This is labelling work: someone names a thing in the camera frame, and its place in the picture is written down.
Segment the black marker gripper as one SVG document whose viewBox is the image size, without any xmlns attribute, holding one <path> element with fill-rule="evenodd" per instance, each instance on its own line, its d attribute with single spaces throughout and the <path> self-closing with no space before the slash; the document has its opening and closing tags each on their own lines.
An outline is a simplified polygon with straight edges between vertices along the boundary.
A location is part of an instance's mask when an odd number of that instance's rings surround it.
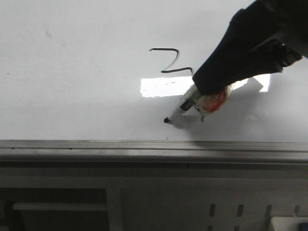
<svg viewBox="0 0 308 231">
<path fill-rule="evenodd" d="M 256 0 L 231 19 L 222 40 L 193 75 L 202 94 L 308 56 L 308 2 Z"/>
</svg>

